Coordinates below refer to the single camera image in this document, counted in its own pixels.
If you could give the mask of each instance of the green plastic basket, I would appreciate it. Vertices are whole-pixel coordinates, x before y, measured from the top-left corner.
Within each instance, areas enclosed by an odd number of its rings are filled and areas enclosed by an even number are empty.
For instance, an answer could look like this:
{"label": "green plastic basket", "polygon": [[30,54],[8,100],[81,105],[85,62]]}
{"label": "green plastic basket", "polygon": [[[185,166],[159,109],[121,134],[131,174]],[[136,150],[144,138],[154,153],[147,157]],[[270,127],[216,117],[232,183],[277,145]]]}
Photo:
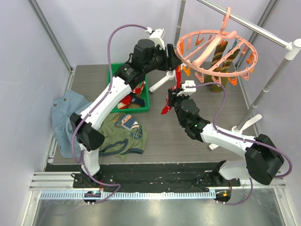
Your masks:
{"label": "green plastic basket", "polygon": [[[112,64],[112,72],[115,74],[115,72],[118,70],[118,68],[122,64]],[[110,71],[108,69],[108,84],[110,83]],[[147,76],[145,76],[145,86],[142,90],[142,94],[140,95],[140,98],[144,100],[145,106],[140,108],[126,108],[126,109],[118,109],[117,106],[114,107],[114,109],[111,111],[113,112],[124,112],[124,113],[142,113],[147,112],[150,108],[150,97],[149,97],[149,86],[147,83]]]}

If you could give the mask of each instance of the white wall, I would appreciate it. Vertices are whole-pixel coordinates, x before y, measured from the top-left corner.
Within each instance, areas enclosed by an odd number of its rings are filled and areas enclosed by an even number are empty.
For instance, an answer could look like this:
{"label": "white wall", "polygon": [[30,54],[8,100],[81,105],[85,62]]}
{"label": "white wall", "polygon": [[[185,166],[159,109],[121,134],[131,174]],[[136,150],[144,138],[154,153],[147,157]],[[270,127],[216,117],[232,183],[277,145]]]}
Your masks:
{"label": "white wall", "polygon": [[[257,23],[268,0],[213,0]],[[173,43],[181,0],[38,0],[50,26],[72,65],[107,64],[107,42],[111,32],[124,24],[165,28],[165,42]],[[222,15],[196,0],[187,0],[183,32],[219,30]],[[249,38],[251,32],[230,22],[227,30]],[[112,62],[124,62],[140,38],[140,28],[126,28],[114,36]]]}
{"label": "white wall", "polygon": [[0,1],[0,219],[19,226],[52,135],[68,72],[26,0]]}
{"label": "white wall", "polygon": [[[264,28],[288,42],[301,38],[300,9],[299,0],[279,1]],[[251,101],[255,100],[286,53],[282,47],[262,36],[258,37],[254,46],[258,51],[259,60],[250,80],[245,82]],[[299,218],[301,217],[300,62],[301,54],[282,73],[257,110],[257,113],[263,115],[263,119],[258,122],[261,132],[271,137],[275,145],[285,151],[293,161],[293,172],[285,178],[285,181],[294,199]]]}

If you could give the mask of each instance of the metal rod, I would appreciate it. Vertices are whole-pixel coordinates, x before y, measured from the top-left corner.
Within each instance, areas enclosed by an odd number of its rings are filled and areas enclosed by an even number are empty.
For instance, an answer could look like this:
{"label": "metal rod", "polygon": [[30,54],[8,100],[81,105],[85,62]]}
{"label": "metal rod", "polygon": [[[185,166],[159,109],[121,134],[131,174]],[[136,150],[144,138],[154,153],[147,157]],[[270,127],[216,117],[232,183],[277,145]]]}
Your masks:
{"label": "metal rod", "polygon": [[[223,14],[223,15],[226,15],[226,13],[227,13],[227,11],[225,9],[213,4],[210,1],[207,1],[207,0],[197,0],[197,1],[203,3],[204,5],[214,9],[215,11],[217,11],[217,12]],[[242,18],[240,16],[237,16],[237,15],[231,13],[230,19],[236,21],[237,23],[245,26],[246,28],[248,28],[248,29],[260,34],[260,35],[262,35],[263,37],[271,40],[272,42],[274,42],[274,43],[276,43],[276,44],[278,44],[278,45],[280,45],[284,48],[286,48],[287,46],[290,45],[287,41],[284,41],[284,40],[278,38],[276,35],[274,35],[274,34],[268,32],[267,30],[251,23],[250,21],[245,20],[244,18]]]}
{"label": "metal rod", "polygon": [[174,46],[177,45],[177,42],[180,38],[181,25],[182,25],[182,20],[183,20],[183,15],[184,15],[185,3],[186,3],[186,0],[181,1],[180,12],[179,12],[179,17],[178,17],[178,24],[177,24],[177,30],[175,32],[175,37],[174,37]]}
{"label": "metal rod", "polygon": [[64,54],[63,49],[61,48],[59,42],[57,41],[55,34],[53,33],[53,31],[51,30],[51,27],[49,26],[42,10],[40,9],[38,3],[36,0],[28,0],[29,4],[31,5],[33,11],[35,12],[37,18],[39,19],[40,23],[42,24],[46,34],[48,35],[50,41],[52,42],[54,48],[56,49],[58,55],[60,56],[60,58],[62,59],[63,63],[65,64],[65,66],[67,67],[67,70],[71,73],[72,71],[72,67],[66,57],[66,55]]}
{"label": "metal rod", "polygon": [[[263,27],[263,26],[265,25],[265,23],[267,22],[267,20],[268,20],[270,14],[271,14],[272,11],[274,10],[274,8],[275,8],[276,5],[278,4],[278,2],[279,2],[279,0],[270,0],[270,1],[269,1],[269,3],[267,4],[266,8],[265,8],[264,11],[263,11],[262,16],[260,17],[260,19],[259,19],[259,21],[258,21],[258,23],[257,23],[258,26]],[[255,41],[255,39],[257,38],[257,36],[258,36],[258,33],[253,32],[252,35],[251,35],[251,37],[249,38],[248,41],[249,41],[251,44],[253,44],[254,41]],[[244,54],[243,56],[241,56],[241,57],[238,59],[236,65],[235,65],[236,68],[238,68],[238,67],[241,66],[242,62],[243,62],[243,61],[245,60],[245,58],[249,55],[249,52],[250,52],[250,49],[248,48],[248,50],[246,51],[246,54]]]}
{"label": "metal rod", "polygon": [[287,60],[284,58],[284,60],[281,62],[281,64],[278,66],[278,68],[275,70],[272,77],[269,79],[268,83],[265,85],[265,87],[262,89],[258,97],[255,99],[253,104],[249,107],[247,113],[244,115],[243,119],[238,124],[236,130],[240,131],[241,128],[244,126],[246,121],[249,120],[251,117],[253,111],[258,107],[259,103],[263,100],[264,96],[269,92],[270,87],[274,84],[274,82],[277,80],[277,78],[281,75],[281,73],[284,71],[284,69],[289,65],[291,60]]}

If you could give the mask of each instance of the table surface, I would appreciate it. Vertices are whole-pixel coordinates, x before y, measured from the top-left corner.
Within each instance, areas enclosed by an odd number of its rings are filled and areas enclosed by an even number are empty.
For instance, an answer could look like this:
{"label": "table surface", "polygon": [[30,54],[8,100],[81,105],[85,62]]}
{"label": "table surface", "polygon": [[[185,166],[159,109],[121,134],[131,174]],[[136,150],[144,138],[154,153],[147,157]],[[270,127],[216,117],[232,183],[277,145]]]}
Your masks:
{"label": "table surface", "polygon": [[[72,90],[94,101],[107,85],[107,65],[79,65],[76,68]],[[165,72],[153,71],[148,74],[149,87],[154,85]],[[190,77],[182,73],[182,80],[195,80],[194,73]],[[218,147],[211,151],[208,144],[190,139],[178,123],[173,110],[161,115],[166,105],[167,89],[174,86],[175,81],[168,81],[156,92],[150,93],[150,109],[146,113],[132,114],[148,131],[148,141],[143,154],[131,153],[125,161],[117,156],[99,158],[100,164],[110,163],[155,163],[155,162],[217,162],[221,160],[239,160],[235,153]],[[231,129],[237,125],[247,111],[246,103],[239,84],[228,83],[227,99],[217,119],[217,125]],[[198,88],[191,96],[200,109],[200,116],[213,120],[223,98],[223,93],[213,93],[209,87]],[[244,131],[245,135],[255,135],[253,127]],[[63,158],[59,150],[55,152],[53,164],[75,164],[73,159]]]}

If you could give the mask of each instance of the shiny metal surface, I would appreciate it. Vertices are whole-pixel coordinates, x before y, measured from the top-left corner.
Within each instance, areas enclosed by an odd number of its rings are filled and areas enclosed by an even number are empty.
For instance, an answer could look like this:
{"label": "shiny metal surface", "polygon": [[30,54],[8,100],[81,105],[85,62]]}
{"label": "shiny metal surface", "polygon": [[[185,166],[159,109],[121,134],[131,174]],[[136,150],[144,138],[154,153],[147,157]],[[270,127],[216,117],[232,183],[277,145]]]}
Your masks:
{"label": "shiny metal surface", "polygon": [[[231,202],[249,189],[234,190]],[[255,189],[243,205],[223,206],[214,200],[108,201],[82,206],[82,200],[41,200],[34,226],[284,226],[273,189]]]}
{"label": "shiny metal surface", "polygon": [[[215,11],[217,11],[223,15],[226,15],[226,13],[227,13],[226,9],[223,9],[210,1],[207,1],[207,0],[197,0],[197,1],[203,3],[204,5],[214,9]],[[257,26],[255,24],[251,23],[250,21],[245,20],[244,18],[242,18],[240,16],[237,16],[237,15],[231,13],[230,19],[236,21],[237,23],[243,25],[244,27],[246,27],[254,32],[257,32],[258,34],[262,35],[263,37],[273,41],[274,43],[276,43],[284,48],[289,45],[289,43],[287,41],[284,41],[284,40],[278,38],[276,35],[268,32],[267,30],[261,28],[260,26]]]}

